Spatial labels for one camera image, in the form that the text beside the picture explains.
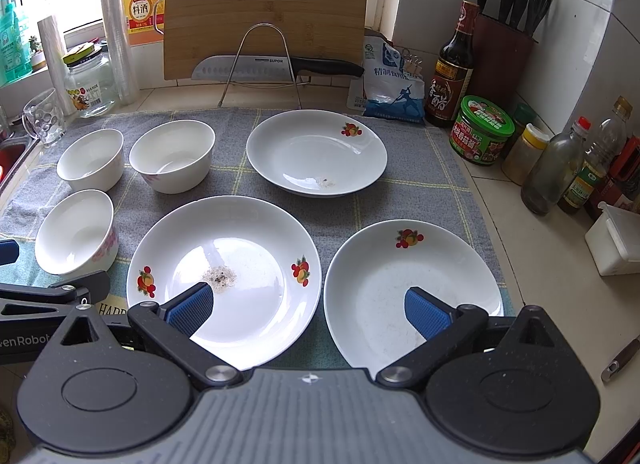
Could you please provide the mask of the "white fruit-print plate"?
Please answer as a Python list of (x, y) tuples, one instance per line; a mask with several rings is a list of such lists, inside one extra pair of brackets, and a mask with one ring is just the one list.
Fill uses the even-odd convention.
[(324, 279), (326, 324), (350, 366), (374, 376), (424, 343), (405, 316), (413, 286), (451, 307), (474, 303), (503, 315), (488, 265), (459, 236), (419, 220), (378, 222), (344, 242)]
[(321, 109), (279, 112), (247, 139), (246, 157), (268, 182), (294, 194), (330, 198), (359, 192), (382, 177), (384, 143), (354, 118)]

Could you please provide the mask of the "clear bottle red cap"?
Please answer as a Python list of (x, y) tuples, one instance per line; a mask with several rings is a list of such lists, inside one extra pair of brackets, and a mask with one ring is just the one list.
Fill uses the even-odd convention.
[(521, 187), (521, 200), (529, 211), (545, 216), (559, 202), (582, 167), (590, 128), (590, 121), (580, 116), (570, 130), (551, 139)]

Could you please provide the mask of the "metal binder clips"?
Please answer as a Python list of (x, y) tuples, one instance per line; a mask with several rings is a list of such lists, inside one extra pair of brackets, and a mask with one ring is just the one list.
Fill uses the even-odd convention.
[(401, 50), (402, 70), (407, 76), (422, 77), (423, 60), (419, 55), (413, 54), (409, 49)]

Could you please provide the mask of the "white floral bowl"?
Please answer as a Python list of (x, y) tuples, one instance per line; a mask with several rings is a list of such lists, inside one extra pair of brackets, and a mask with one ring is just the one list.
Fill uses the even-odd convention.
[(198, 120), (169, 121), (141, 135), (129, 164), (152, 190), (179, 194), (200, 184), (209, 172), (215, 131)]
[(107, 271), (118, 253), (111, 197), (82, 190), (64, 198), (40, 225), (35, 257), (47, 273), (76, 277)]

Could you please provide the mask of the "short plastic wrap roll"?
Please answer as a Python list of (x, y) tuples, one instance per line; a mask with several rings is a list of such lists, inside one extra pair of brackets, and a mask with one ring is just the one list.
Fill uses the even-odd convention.
[(58, 23), (52, 15), (38, 20), (37, 27), (52, 86), (58, 96), (58, 103), (60, 103), (65, 117), (72, 116), (75, 114), (76, 108), (65, 89), (67, 67), (63, 56), (67, 50), (63, 34), (58, 29)]

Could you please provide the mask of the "green dish soap bottle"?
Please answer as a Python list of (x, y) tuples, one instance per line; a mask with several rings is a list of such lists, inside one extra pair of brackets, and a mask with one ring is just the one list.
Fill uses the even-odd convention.
[(28, 25), (15, 0), (1, 0), (1, 84), (14, 82), (32, 72)]

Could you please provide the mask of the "small potted plant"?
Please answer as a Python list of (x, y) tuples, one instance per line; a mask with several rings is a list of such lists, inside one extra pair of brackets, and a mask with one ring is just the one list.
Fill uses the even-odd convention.
[(33, 72), (38, 72), (38, 70), (46, 66), (46, 57), (44, 56), (41, 43), (36, 36), (29, 38), (29, 52), (30, 65), (32, 65)]

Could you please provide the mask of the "bamboo cutting board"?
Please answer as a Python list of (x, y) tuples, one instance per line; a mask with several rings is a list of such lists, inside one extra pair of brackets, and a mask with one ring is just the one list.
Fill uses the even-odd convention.
[(186, 79), (212, 55), (362, 60), (367, 0), (165, 0), (164, 77)]

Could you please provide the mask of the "green lidded sauce jar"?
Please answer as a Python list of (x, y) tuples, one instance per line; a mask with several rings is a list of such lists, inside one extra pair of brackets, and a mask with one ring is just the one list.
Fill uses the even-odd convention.
[(514, 131), (513, 120), (499, 106), (486, 98), (465, 95), (450, 130), (449, 144), (466, 161), (491, 166)]

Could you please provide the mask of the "clear glass jar green lid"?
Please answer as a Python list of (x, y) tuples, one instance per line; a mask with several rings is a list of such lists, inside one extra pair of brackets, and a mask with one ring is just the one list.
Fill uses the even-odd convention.
[(117, 102), (110, 58), (96, 42), (78, 44), (63, 56), (64, 86), (81, 118), (106, 114)]

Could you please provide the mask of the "dark vinegar bottle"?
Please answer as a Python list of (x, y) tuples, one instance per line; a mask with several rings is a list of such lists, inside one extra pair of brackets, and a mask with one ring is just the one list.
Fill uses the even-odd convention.
[(432, 79), (425, 86), (425, 118), (438, 127), (448, 127), (456, 118), (474, 69), (473, 34), (480, 7), (464, 0), (456, 29), (442, 46)]

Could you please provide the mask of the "dark red knife block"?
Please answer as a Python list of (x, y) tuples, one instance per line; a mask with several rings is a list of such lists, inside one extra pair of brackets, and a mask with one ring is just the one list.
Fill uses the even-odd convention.
[(484, 14), (473, 34), (474, 69), (466, 90), (508, 110), (537, 41)]

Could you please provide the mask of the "white plate with food residue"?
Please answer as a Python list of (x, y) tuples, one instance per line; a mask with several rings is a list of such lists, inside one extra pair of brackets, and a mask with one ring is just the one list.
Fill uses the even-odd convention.
[(164, 303), (200, 282), (213, 311), (194, 343), (240, 371), (290, 348), (317, 310), (322, 269), (306, 229), (280, 207), (247, 196), (199, 199), (143, 236), (127, 275), (128, 306)]

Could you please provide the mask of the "white floral bowl front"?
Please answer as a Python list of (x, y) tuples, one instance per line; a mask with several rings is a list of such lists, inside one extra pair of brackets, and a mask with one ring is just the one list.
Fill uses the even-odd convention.
[(118, 253), (111, 197), (82, 190), (64, 198), (40, 225), (35, 257), (47, 273), (76, 277), (107, 271)]

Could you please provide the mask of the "black-handled kitchen knife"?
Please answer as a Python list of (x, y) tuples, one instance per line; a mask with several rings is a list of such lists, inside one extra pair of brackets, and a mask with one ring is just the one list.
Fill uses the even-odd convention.
[(292, 56), (240, 55), (234, 63), (233, 55), (213, 55), (201, 60), (193, 69), (192, 80), (226, 82), (287, 82), (291, 74), (299, 76), (347, 76), (360, 78), (364, 68), (347, 60), (327, 60)]

